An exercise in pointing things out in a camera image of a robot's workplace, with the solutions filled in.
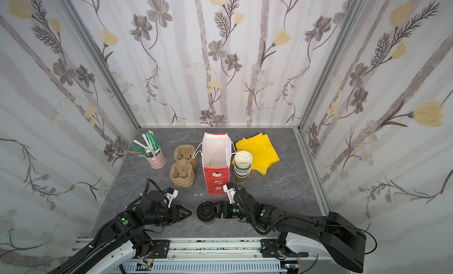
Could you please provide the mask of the black plastic cup lid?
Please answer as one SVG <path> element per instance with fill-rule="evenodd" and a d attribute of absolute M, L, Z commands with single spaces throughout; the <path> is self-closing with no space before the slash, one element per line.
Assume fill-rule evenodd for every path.
<path fill-rule="evenodd" d="M 202 222 L 210 222 L 216 218 L 212 202 L 203 202 L 197 208 L 197 217 Z"/>

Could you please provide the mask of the green white paper cup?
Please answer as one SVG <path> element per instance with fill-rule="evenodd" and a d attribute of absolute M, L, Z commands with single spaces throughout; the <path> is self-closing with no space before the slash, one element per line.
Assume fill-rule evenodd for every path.
<path fill-rule="evenodd" d="M 203 220 L 202 222 L 204 224 L 206 224 L 206 225 L 210 225 L 210 224 L 213 224 L 215 222 L 215 218 L 211 218 L 209 220 Z"/>

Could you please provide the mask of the red white paper bag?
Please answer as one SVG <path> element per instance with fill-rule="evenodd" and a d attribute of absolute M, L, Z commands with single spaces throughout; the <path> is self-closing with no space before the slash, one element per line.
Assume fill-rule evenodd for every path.
<path fill-rule="evenodd" d="M 208 194 L 224 194 L 223 186 L 230 182 L 230 165 L 235 151 L 227 133 L 210 134 L 205 132 L 202 142 L 192 157 L 200 154 L 202 171 Z"/>

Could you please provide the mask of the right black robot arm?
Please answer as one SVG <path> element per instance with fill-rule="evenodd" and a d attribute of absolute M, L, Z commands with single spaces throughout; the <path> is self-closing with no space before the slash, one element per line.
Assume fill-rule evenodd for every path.
<path fill-rule="evenodd" d="M 308 237 L 324 246 L 333 260 L 343 268 L 356 273 L 364 271 L 366 230 L 357 228 L 336 212 L 326 216 L 298 215 L 276 206 L 256 201 L 243 187 L 229 183 L 223 186 L 227 201 L 206 202 L 200 205 L 201 221 L 238 219 L 249 223 L 262 236 L 272 231 Z"/>

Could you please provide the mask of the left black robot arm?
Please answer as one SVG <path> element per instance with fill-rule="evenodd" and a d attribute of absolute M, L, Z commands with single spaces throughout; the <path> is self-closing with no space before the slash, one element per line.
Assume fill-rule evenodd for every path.
<path fill-rule="evenodd" d="M 192 215 L 183 206 L 172 204 L 173 188 L 162 189 L 152 179 L 145 180 L 145 189 L 125 210 L 105 223 L 95 237 L 75 255 L 50 271 L 51 274 L 93 274 L 109 271 L 113 263 L 135 256 L 153 255 L 156 247 L 148 235 L 148 225 L 162 228 L 181 222 Z"/>

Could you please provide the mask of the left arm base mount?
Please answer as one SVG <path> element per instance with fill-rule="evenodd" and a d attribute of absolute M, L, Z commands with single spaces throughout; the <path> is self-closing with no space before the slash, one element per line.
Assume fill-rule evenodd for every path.
<path fill-rule="evenodd" d="M 145 259 L 166 259 L 169 252 L 170 240 L 153 240 Z"/>

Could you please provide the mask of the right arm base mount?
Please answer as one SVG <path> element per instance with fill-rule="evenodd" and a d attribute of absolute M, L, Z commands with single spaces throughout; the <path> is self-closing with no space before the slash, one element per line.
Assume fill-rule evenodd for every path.
<path fill-rule="evenodd" d="M 286 245 L 278 244 L 277 239 L 262 239 L 260 240 L 260 253 L 264 258 L 304 258 L 309 257 L 307 252 L 296 253 L 290 250 Z"/>

